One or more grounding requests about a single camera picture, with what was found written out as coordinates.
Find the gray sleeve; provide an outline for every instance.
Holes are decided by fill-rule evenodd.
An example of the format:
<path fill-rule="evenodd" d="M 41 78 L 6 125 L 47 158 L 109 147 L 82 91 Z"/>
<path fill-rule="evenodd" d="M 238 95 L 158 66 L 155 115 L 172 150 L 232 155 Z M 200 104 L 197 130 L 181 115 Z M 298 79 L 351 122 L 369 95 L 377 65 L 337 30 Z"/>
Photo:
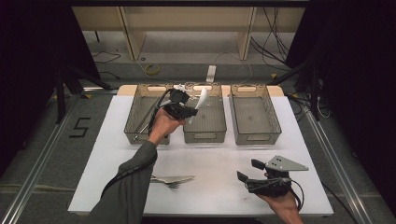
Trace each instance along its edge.
<path fill-rule="evenodd" d="M 155 145 L 147 141 L 130 160 L 120 165 L 118 175 L 136 167 L 144 168 L 111 185 L 99 203 L 91 210 L 86 223 L 140 223 L 156 158 Z"/>

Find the black strap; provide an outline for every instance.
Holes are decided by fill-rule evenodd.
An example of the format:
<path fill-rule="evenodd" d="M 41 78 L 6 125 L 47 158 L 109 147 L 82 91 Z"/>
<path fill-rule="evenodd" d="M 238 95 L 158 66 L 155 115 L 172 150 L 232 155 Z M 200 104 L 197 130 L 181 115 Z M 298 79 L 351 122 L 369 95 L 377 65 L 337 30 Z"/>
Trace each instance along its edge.
<path fill-rule="evenodd" d="M 131 170 L 125 171 L 125 172 L 122 173 L 122 174 L 119 174 L 119 175 L 114 176 L 114 178 L 112 178 L 112 179 L 111 179 L 110 181 L 108 181 L 108 183 L 106 184 L 105 188 L 104 188 L 103 191 L 102 191 L 102 195 L 100 196 L 100 198 L 102 199 L 103 196 L 105 195 L 105 192 L 106 192 L 111 186 L 113 186 L 117 181 L 122 180 L 123 178 L 125 178 L 125 177 L 127 177 L 127 176 L 129 176 L 129 175 L 132 175 L 132 174 L 134 174 L 134 173 L 136 173 L 136 172 L 138 172 L 138 171 L 141 171 L 141 170 L 143 170 L 143 169 L 145 169 L 145 168 L 147 168 L 147 167 L 149 167 L 149 166 L 151 166 L 151 165 L 154 165 L 154 163 L 155 163 L 155 161 L 157 160 L 157 158 L 158 158 L 158 154 L 155 153 L 155 155 L 151 158 L 151 160 L 149 160 L 148 162 L 142 164 L 141 166 L 136 166 L 135 168 L 133 168 L 133 169 L 131 169 Z"/>

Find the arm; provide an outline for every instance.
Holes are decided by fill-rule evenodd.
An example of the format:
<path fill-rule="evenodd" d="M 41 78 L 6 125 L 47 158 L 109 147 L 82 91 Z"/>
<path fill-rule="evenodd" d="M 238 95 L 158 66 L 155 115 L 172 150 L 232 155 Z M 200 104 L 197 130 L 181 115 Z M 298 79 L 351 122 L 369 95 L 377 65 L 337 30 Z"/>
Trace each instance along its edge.
<path fill-rule="evenodd" d="M 149 191 L 149 182 L 157 159 L 156 147 L 184 120 L 170 117 L 163 109 L 156 115 L 148 141 L 134 156 L 119 167 L 117 175 L 142 167 L 138 172 L 115 182 L 104 193 L 99 203 L 91 210 L 86 223 L 140 223 Z"/>
<path fill-rule="evenodd" d="M 294 196 L 290 192 L 288 192 L 284 197 L 279 198 L 271 198 L 263 195 L 257 196 L 265 200 L 283 222 L 287 224 L 303 223 L 300 214 L 298 213 Z"/>

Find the white cable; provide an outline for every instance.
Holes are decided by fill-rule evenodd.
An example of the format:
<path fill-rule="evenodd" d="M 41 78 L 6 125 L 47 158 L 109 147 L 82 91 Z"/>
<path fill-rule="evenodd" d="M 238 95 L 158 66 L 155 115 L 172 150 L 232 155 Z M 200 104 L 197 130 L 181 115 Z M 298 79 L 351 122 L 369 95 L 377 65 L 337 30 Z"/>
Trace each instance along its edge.
<path fill-rule="evenodd" d="M 319 102 L 320 102 L 320 97 L 318 96 L 318 104 L 317 104 L 318 112 L 319 112 L 319 114 L 320 114 L 323 118 L 328 119 L 329 116 L 330 116 L 330 114 L 331 114 L 332 112 L 329 110 L 329 114 L 328 114 L 328 115 L 324 115 L 324 114 L 320 111 Z"/>

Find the metal rail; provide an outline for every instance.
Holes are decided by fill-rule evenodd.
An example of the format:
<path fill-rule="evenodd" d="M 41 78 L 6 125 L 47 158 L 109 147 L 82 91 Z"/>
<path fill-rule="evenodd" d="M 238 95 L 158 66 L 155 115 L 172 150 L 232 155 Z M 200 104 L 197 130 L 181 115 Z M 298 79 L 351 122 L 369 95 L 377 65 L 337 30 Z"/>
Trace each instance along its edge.
<path fill-rule="evenodd" d="M 352 181 L 349 179 L 342 163 L 337 157 L 332 144 L 329 141 L 319 121 L 316 121 L 311 113 L 307 113 L 309 123 L 317 136 L 323 152 L 332 167 L 332 171 L 340 184 L 341 190 L 344 192 L 346 199 L 352 209 L 352 213 L 359 223 L 373 223 L 367 209 L 364 206 L 359 193 L 356 191 Z"/>
<path fill-rule="evenodd" d="M 73 95 L 70 98 L 70 101 L 67 104 L 64 118 L 59 124 L 56 124 L 55 129 L 52 131 L 52 134 L 49 137 L 47 144 L 44 146 L 40 156 L 35 162 L 32 171 L 27 176 L 25 182 L 20 188 L 20 191 L 9 206 L 6 215 L 2 218 L 2 224 L 17 223 L 24 206 L 27 204 L 27 201 L 29 200 L 35 188 L 35 184 L 43 173 L 53 150 L 56 148 L 58 141 L 62 136 L 65 124 L 69 121 L 75 105 L 79 100 L 79 97 L 80 95 Z"/>

